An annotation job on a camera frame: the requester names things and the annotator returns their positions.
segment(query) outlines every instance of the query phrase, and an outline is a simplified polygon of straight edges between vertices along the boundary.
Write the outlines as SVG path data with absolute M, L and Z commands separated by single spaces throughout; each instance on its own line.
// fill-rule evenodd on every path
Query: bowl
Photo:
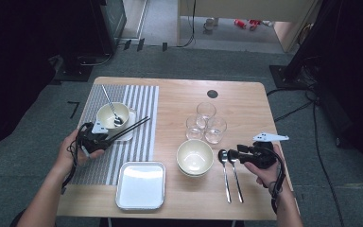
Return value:
M 98 112 L 96 113 L 96 120 L 101 122 L 102 126 L 108 130 L 108 134 L 110 136 L 118 134 L 120 131 L 122 131 L 128 124 L 130 118 L 129 107 L 127 107 L 125 104 L 113 102 L 112 105 L 114 112 L 123 120 L 122 125 L 117 127 L 114 125 L 114 114 L 109 103 L 99 108 Z
M 211 147 L 201 140 L 187 140 L 178 148 L 177 162 L 182 173 L 200 177 L 208 172 L 214 163 Z

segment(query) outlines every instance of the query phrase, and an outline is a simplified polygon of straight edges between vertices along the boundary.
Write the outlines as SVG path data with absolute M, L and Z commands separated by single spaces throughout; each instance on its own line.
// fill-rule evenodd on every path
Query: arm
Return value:
M 273 145 L 273 149 L 281 158 L 283 158 L 277 145 Z M 276 182 L 278 163 L 275 163 L 268 169 L 260 169 L 249 162 L 246 162 L 244 166 L 250 172 L 258 176 L 256 181 L 259 184 L 269 187 L 271 182 Z M 276 201 L 278 226 L 303 226 L 302 219 L 300 218 L 300 214 L 297 209 L 296 200 L 294 199 L 293 192 L 291 191 L 286 178 L 283 181 L 282 188 L 283 191 L 278 195 Z
M 74 130 L 60 145 L 58 158 L 43 181 L 31 204 L 27 207 L 17 226 L 55 226 L 55 219 L 61 197 L 61 184 L 73 165 L 72 154 L 67 148 L 75 141 L 78 130 Z M 91 154 L 96 158 L 104 151 L 97 150 Z M 86 157 L 82 151 L 78 153 L 78 162 L 84 163 Z

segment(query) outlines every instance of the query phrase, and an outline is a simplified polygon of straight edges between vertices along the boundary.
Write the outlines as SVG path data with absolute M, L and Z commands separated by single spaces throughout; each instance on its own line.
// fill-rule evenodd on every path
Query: drinking glass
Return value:
M 201 115 L 206 121 L 216 114 L 216 107 L 209 102 L 201 102 L 197 106 L 197 114 Z
M 185 125 L 187 127 L 185 132 L 187 139 L 202 139 L 206 128 L 206 121 L 201 115 L 194 114 L 189 116 L 185 121 Z
M 217 144 L 222 140 L 227 128 L 225 119 L 220 116 L 211 117 L 207 122 L 205 139 L 210 144 Z

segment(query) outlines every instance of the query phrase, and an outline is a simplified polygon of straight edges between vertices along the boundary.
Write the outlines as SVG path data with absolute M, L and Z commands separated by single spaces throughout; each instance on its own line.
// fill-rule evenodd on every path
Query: striped placemat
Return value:
M 125 162 L 152 161 L 155 141 L 155 125 L 158 107 L 158 86 L 105 85 L 109 98 L 122 102 L 137 112 L 136 121 L 145 116 L 151 119 L 137 129 L 129 141 L 115 141 L 103 155 L 86 167 L 78 167 L 70 183 L 117 185 L 120 167 Z M 95 122 L 99 108 L 108 101 L 101 84 L 94 84 L 84 108 L 80 124 Z

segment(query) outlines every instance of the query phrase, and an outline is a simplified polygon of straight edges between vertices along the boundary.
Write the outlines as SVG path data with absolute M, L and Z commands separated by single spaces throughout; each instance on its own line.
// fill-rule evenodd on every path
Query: spoon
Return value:
M 226 185 L 226 197 L 228 198 L 228 203 L 231 203 L 231 193 L 229 192 L 229 184 L 228 184 L 228 175 L 226 174 L 226 167 L 225 164 L 228 161 L 228 153 L 226 150 L 222 149 L 217 154 L 217 158 L 219 162 L 223 164 L 223 174 L 225 175 L 225 185 Z
M 114 111 L 114 107 L 113 107 L 113 105 L 112 105 L 111 100 L 110 100 L 110 99 L 109 99 L 109 97 L 108 97 L 108 94 L 106 93 L 106 90 L 105 90 L 104 85 L 102 84 L 101 86 L 102 86 L 102 91 L 104 91 L 105 97 L 108 99 L 108 103 L 109 103 L 109 105 L 111 106 L 112 112 L 113 112 L 113 114 L 114 114 L 114 122 L 113 122 L 113 123 L 114 123 L 114 126 L 115 126 L 115 127 L 119 127 L 119 126 L 121 126 L 121 125 L 123 124 L 123 120 L 122 120 L 122 118 L 120 118 L 120 117 L 116 114 L 116 112 Z
M 235 180 L 237 181 L 238 198 L 240 199 L 240 202 L 244 202 L 243 195 L 241 195 L 240 184 L 238 183 L 238 179 L 237 179 L 237 172 L 235 171 L 235 167 L 234 167 L 234 163 L 237 161 L 237 159 L 238 159 L 238 153 L 237 152 L 231 152 L 229 150 L 228 151 L 228 160 L 229 160 L 229 163 L 231 163 L 232 166 L 233 166 L 233 172 L 234 172 Z

